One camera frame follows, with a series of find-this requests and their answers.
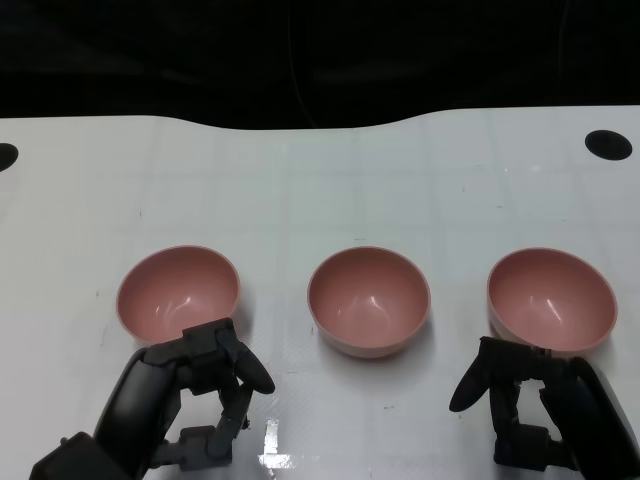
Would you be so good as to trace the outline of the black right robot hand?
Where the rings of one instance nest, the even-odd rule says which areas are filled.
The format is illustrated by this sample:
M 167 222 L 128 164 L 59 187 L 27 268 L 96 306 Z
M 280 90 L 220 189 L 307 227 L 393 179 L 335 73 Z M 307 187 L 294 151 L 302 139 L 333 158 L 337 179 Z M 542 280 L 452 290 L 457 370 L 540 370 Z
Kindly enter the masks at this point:
M 528 380 L 542 382 L 539 397 L 560 439 L 520 421 L 520 386 Z M 464 411 L 483 395 L 490 399 L 497 464 L 535 471 L 567 468 L 586 479 L 638 478 L 633 429 L 606 377 L 586 359 L 556 358 L 545 349 L 483 337 L 449 409 Z

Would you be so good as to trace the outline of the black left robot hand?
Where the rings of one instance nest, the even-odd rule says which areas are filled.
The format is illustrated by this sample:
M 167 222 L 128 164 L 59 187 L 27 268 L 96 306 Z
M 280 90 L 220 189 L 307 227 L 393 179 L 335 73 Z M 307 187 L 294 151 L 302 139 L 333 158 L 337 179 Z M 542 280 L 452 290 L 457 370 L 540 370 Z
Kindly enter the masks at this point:
M 165 436 L 181 408 L 181 393 L 215 392 L 222 405 L 217 425 L 185 428 L 178 441 Z M 138 350 L 126 365 L 101 414 L 94 439 L 131 478 L 176 465 L 183 471 L 227 466 L 232 444 L 247 428 L 254 393 L 275 384 L 241 342 L 231 319 L 183 331 L 181 337 Z

